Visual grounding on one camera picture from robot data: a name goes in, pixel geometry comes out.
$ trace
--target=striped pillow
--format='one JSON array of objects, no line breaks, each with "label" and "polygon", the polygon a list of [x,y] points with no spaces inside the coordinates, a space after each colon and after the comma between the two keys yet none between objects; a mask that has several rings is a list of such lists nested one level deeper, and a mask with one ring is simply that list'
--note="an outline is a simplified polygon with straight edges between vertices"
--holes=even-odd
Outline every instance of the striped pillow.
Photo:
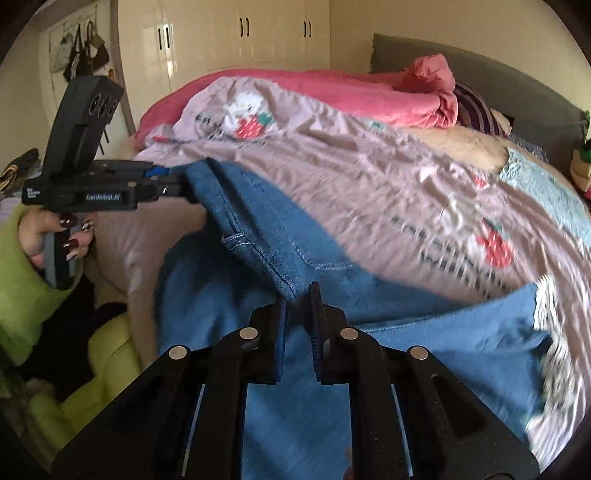
[{"label": "striped pillow", "polygon": [[484,98],[475,90],[468,85],[456,82],[453,93],[457,97],[457,122],[461,126],[506,138],[506,133],[496,121],[491,109],[486,106]]}]

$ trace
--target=green fuzzy sweater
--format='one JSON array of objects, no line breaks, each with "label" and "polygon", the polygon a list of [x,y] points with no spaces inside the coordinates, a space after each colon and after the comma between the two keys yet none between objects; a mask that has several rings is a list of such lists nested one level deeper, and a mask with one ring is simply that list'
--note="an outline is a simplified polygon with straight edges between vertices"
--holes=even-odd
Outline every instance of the green fuzzy sweater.
[{"label": "green fuzzy sweater", "polygon": [[14,365],[28,358],[41,325],[71,292],[49,286],[22,252],[17,230],[27,210],[18,206],[0,226],[0,349]]}]

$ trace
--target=hanging bag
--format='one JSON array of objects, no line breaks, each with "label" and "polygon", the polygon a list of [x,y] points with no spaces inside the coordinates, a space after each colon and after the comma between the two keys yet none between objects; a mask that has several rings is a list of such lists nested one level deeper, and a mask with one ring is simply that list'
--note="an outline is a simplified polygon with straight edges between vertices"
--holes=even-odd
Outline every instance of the hanging bag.
[{"label": "hanging bag", "polygon": [[50,66],[50,71],[52,73],[60,72],[67,67],[73,44],[74,38],[71,33],[68,33],[61,39],[60,44],[52,49]]},{"label": "hanging bag", "polygon": [[64,78],[68,83],[72,81],[72,78],[79,77],[82,75],[92,75],[92,66],[90,64],[90,58],[86,54],[86,49],[82,44],[82,32],[81,25],[78,25],[76,36],[74,38],[74,44],[70,51],[70,61],[64,70]]},{"label": "hanging bag", "polygon": [[[90,55],[90,46],[96,48],[96,54],[94,57]],[[109,52],[105,46],[105,41],[96,32],[94,22],[88,22],[86,26],[86,54],[90,58],[92,65],[92,72],[96,72],[101,67],[104,67],[109,62]]]}]

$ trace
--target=white wardrobe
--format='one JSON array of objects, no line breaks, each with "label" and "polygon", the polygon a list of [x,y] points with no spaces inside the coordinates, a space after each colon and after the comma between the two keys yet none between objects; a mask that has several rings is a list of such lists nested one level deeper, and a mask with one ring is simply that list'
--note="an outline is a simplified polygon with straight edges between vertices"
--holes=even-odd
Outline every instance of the white wardrobe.
[{"label": "white wardrobe", "polygon": [[136,127],[153,103],[208,73],[330,65],[329,0],[119,0],[118,15]]}]

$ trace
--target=pink comforter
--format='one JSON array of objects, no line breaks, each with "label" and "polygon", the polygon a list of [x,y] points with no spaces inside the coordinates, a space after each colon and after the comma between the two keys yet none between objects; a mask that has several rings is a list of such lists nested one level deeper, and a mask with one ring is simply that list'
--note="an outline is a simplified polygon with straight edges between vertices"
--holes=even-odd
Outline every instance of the pink comforter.
[{"label": "pink comforter", "polygon": [[159,100],[144,114],[135,146],[158,125],[175,124],[189,100],[220,77],[271,80],[352,115],[399,127],[450,128],[457,120],[456,81],[441,54],[420,57],[401,72],[351,75],[335,70],[223,70],[201,77]]}]

